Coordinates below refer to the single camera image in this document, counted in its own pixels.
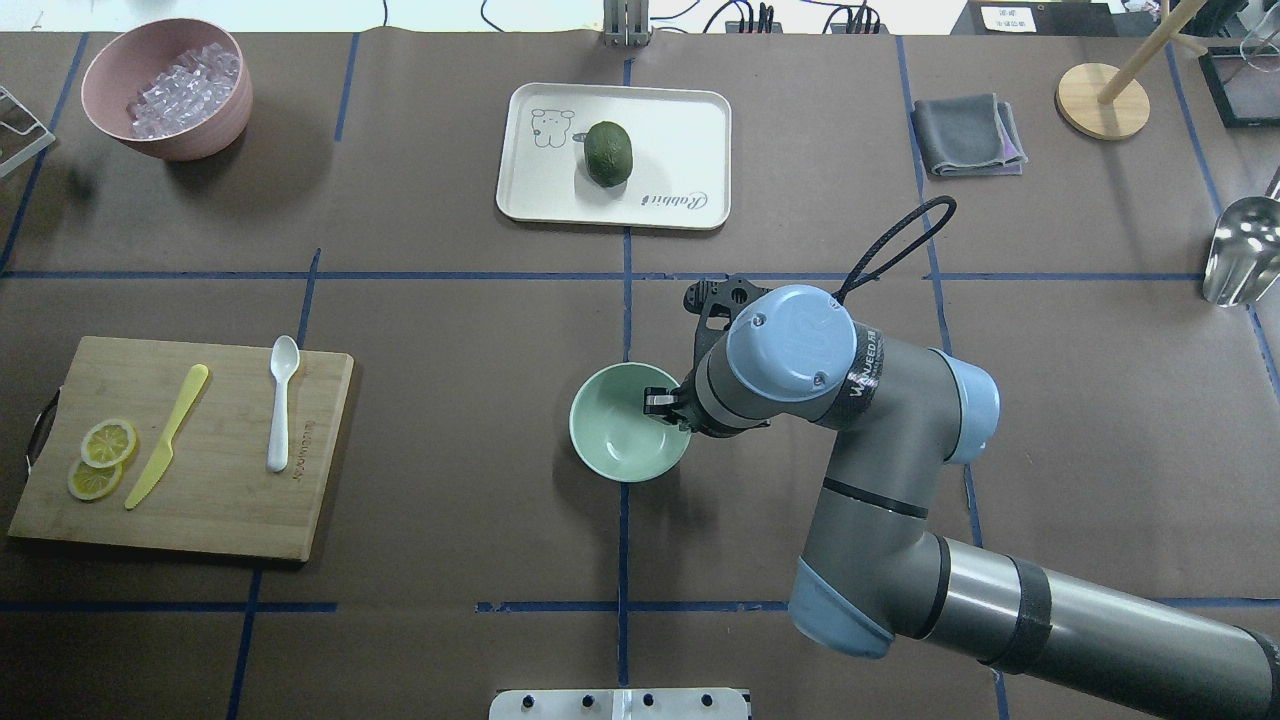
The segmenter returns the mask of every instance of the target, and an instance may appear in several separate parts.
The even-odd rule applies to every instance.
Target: lemon slice
[[[93,425],[81,441],[81,460],[90,468],[111,468],[128,460],[138,446],[138,433],[128,420],[111,418]]]
[[[77,500],[88,502],[111,495],[115,486],[120,484],[123,475],[124,466],[120,464],[110,468],[93,468],[77,460],[67,474],[67,489]]]

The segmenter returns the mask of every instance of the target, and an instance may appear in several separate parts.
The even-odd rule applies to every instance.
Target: white label
[[[1036,32],[1030,8],[982,8],[982,24],[997,32]]]

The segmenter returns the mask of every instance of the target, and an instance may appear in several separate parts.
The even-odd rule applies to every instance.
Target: avocado
[[[586,173],[600,187],[613,187],[631,177],[631,137],[622,126],[604,120],[591,126],[582,141]]]

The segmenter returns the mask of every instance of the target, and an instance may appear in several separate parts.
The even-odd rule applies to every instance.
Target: blue joint cap
[[[929,350],[947,361],[960,393],[960,438],[946,461],[950,465],[973,462],[987,450],[987,441],[1000,423],[1000,388],[982,368],[956,360],[937,347]]]
[[[858,333],[829,292],[788,284],[739,314],[724,351],[733,377],[749,391],[804,402],[840,387],[858,354]]]
[[[893,633],[854,607],[804,559],[787,605],[791,623],[809,639],[854,657],[884,657]]]

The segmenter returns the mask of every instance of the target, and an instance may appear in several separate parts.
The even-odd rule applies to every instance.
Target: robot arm
[[[925,529],[942,465],[995,432],[982,369],[855,323],[814,287],[704,281],[685,306],[694,369],[648,388],[645,414],[713,437],[783,413],[837,433],[788,606],[804,634],[859,657],[924,639],[1161,717],[1280,717],[1270,638]]]

